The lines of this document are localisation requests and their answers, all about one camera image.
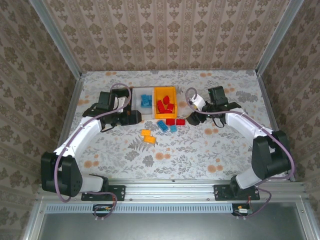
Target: blue blocks in white bin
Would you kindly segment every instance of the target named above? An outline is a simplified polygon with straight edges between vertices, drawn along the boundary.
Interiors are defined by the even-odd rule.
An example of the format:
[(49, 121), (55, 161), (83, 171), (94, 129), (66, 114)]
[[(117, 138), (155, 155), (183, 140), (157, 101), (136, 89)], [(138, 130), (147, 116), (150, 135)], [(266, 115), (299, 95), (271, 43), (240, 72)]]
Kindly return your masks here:
[(168, 127), (167, 127), (167, 125), (165, 124), (165, 122), (164, 121), (162, 121), (162, 120), (160, 120), (160, 121), (158, 121), (157, 123), (156, 123), (158, 126), (159, 126), (159, 128), (162, 130), (162, 132), (166, 132), (166, 131), (168, 131)]
[(141, 95), (141, 107), (152, 108), (152, 95)]
[(172, 133), (175, 133), (175, 132), (177, 131), (177, 126), (176, 126), (176, 125), (170, 126), (170, 131), (171, 131)]

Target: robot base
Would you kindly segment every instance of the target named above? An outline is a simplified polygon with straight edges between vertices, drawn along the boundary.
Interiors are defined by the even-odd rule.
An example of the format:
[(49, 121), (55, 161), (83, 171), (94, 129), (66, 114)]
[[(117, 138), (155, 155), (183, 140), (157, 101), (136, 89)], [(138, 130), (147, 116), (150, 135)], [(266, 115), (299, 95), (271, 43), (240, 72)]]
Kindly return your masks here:
[(240, 189), (234, 194), (229, 184), (214, 185), (214, 199), (216, 201), (247, 201), (250, 197), (252, 201), (260, 200), (259, 191), (255, 186)]
[[(109, 181), (107, 177), (98, 176), (103, 179), (103, 185), (100, 192), (111, 192), (116, 195), (118, 202), (122, 202), (125, 200), (126, 196), (126, 186), (125, 185), (109, 185)], [(82, 193), (81, 201), (112, 201), (113, 198), (109, 194), (104, 195), (96, 195), (89, 193)]]

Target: gray floor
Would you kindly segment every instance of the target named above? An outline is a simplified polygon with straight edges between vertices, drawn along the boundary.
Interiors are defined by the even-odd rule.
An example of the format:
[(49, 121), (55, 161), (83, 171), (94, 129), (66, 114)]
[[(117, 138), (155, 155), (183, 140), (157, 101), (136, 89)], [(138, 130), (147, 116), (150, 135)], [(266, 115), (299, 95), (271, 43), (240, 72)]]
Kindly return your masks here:
[(231, 214), (47, 214), (40, 240), (304, 240), (294, 204), (269, 204), (246, 220)]

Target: metal bar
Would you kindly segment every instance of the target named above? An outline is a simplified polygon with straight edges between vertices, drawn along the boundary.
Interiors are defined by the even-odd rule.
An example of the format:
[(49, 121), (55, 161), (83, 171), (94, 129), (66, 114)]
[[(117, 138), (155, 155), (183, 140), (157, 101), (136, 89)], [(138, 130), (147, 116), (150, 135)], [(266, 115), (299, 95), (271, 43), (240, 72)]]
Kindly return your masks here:
[(44, 24), (46, 30), (50, 34), (55, 45), (59, 49), (61, 55), (63, 56), (66, 64), (74, 75), (75, 79), (78, 81), (81, 77), (81, 68), (78, 66), (77, 61), (75, 60), (73, 54), (71, 53), (68, 45), (66, 44), (64, 38), (55, 25), (54, 20), (51, 18), (49, 11), (47, 10), (44, 1), (42, 0), (30, 0), (34, 10), (40, 17), (42, 23)]
[(296, 208), (301, 220), (301, 224), (307, 240), (320, 239), (319, 226), (315, 219), (313, 210), (311, 209), (309, 202), (304, 202), (303, 199), (296, 203)]
[(289, 2), (256, 67), (258, 75), (262, 75), (265, 71), (303, 2), (304, 0), (291, 0)]
[[(93, 214), (94, 203), (48, 203), (46, 214)], [(115, 214), (197, 214), (232, 213), (231, 203), (127, 203), (118, 202)]]
[(46, 203), (35, 203), (24, 232), (23, 240), (37, 240), (45, 217)]
[[(269, 117), (269, 120), (270, 120), (271, 128), (274, 131), (279, 131), (279, 127), (278, 127), (278, 124), (277, 124), (277, 121), (276, 121), (276, 117), (274, 115), (274, 111), (272, 110), (271, 103), (269, 101), (267, 90), (266, 90), (266, 87), (265, 87), (265, 84), (264, 84), (264, 81), (263, 81), (263, 78), (262, 78), (261, 74), (258, 74), (257, 78), (258, 78), (258, 83), (259, 83), (259, 86), (260, 86), (260, 89), (261, 89), (262, 98), (263, 98), (263, 101), (264, 101), (266, 113), (268, 114), (268, 117)], [(290, 177), (290, 181), (291, 182), (295, 182), (296, 181), (295, 177), (294, 176)]]
[(81, 79), (75, 82), (74, 90), (72, 93), (72, 98), (69, 104), (68, 111), (66, 112), (65, 120), (63, 123), (61, 135), (58, 142), (58, 147), (61, 146), (69, 137), (72, 122), (74, 120), (74, 115), (76, 113), (77, 104), (80, 98), (81, 91), (84, 86), (84, 80), (86, 78), (85, 74), (81, 75)]
[[(110, 185), (125, 185), (124, 202), (132, 203), (243, 203), (245, 201), (215, 201), (213, 186), (217, 184), (228, 184), (227, 180), (110, 180)], [(272, 193), (271, 202), (285, 203), (297, 202), (301, 198), (308, 200), (303, 183), (301, 182), (279, 182), (270, 181), (261, 185)], [(260, 192), (260, 200), (257, 203), (265, 202), (268, 194)], [(55, 193), (40, 190), (37, 200), (46, 203), (59, 203)], [(81, 201), (81, 194), (70, 201), (84, 203)], [(109, 201), (92, 202), (95, 204), (106, 204)]]

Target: toy block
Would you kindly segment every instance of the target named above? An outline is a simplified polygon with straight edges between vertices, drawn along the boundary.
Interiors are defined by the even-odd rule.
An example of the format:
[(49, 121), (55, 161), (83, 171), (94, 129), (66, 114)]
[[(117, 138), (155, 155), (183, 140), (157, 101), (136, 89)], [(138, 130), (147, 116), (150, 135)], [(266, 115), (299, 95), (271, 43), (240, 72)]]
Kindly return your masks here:
[(165, 124), (168, 125), (168, 126), (175, 125), (175, 120), (174, 120), (174, 119), (169, 119), (169, 118), (167, 118), (167, 119), (165, 120)]
[(164, 121), (162, 121), (162, 120), (160, 120), (160, 121), (158, 121), (157, 123), (156, 123), (158, 126), (159, 126), (159, 128), (162, 130), (162, 132), (166, 132), (166, 131), (168, 131), (168, 127), (167, 127), (167, 125), (165, 124), (165, 122)]
[(155, 144), (156, 138), (154, 136), (144, 136), (143, 141), (148, 144)]
[(172, 103), (169, 103), (168, 106), (166, 107), (167, 110), (170, 111), (170, 113), (172, 113), (172, 111), (174, 110), (175, 105)]
[(157, 101), (156, 105), (157, 105), (159, 113), (164, 114), (166, 109), (165, 109), (165, 106), (162, 103), (162, 101), (161, 100)]
[(170, 103), (170, 98), (168, 97), (168, 96), (165, 96), (164, 98), (163, 98), (163, 104), (164, 105), (167, 105), (167, 104), (169, 104)]
[(141, 101), (141, 105), (142, 108), (152, 108), (152, 104), (149, 102), (149, 105), (144, 105), (143, 102)]
[(177, 119), (175, 121), (175, 124), (178, 126), (184, 126), (184, 125), (186, 125), (186, 120), (185, 119)]
[(147, 97), (147, 95), (141, 95), (141, 99), (142, 99), (142, 104), (144, 105), (144, 106), (146, 106), (146, 105), (149, 105), (149, 100), (148, 100), (148, 97)]
[(142, 129), (141, 130), (141, 136), (150, 136), (151, 135), (151, 130), (149, 129)]
[(177, 126), (176, 126), (176, 125), (170, 126), (170, 131), (171, 131), (172, 133), (176, 132), (176, 131), (177, 131)]

